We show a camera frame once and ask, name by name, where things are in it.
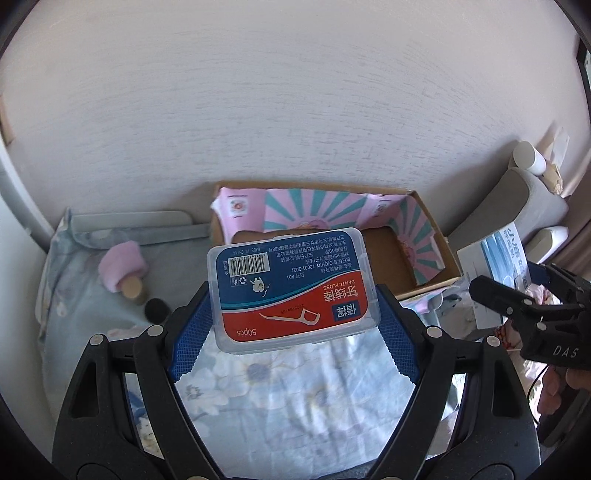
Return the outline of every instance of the product label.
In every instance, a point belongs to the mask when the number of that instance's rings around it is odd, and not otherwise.
[[[237,342],[329,328],[368,308],[353,241],[341,231],[228,248],[216,270],[224,329]]]

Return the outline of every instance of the plastic container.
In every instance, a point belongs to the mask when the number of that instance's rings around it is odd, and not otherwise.
[[[355,228],[212,248],[207,255],[220,350],[254,353],[375,327],[378,297]]]

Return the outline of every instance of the white cylinder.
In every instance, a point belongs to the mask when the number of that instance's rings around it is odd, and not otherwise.
[[[546,170],[546,160],[529,142],[519,142],[513,150],[513,160],[519,168],[540,176]]]

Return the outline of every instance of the human hand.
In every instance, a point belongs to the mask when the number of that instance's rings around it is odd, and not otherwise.
[[[542,392],[538,402],[538,412],[542,415],[552,415],[560,407],[560,386],[562,379],[552,366],[548,367],[542,377]],[[569,368],[566,371],[566,383],[575,390],[584,388],[591,391],[591,372]]]

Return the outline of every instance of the screw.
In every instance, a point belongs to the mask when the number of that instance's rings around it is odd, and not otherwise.
[[[90,344],[94,346],[100,345],[103,343],[103,338],[104,337],[100,333],[97,333],[96,335],[90,337]]]
[[[490,346],[499,346],[501,341],[494,335],[490,335],[486,337],[486,343],[488,343]]]
[[[148,335],[150,335],[151,337],[157,337],[158,335],[160,335],[162,332],[164,331],[164,329],[162,328],[162,325],[152,325],[149,329],[148,329]]]
[[[427,329],[427,335],[429,335],[431,338],[439,338],[441,335],[443,335],[443,332],[439,327],[429,327]]]

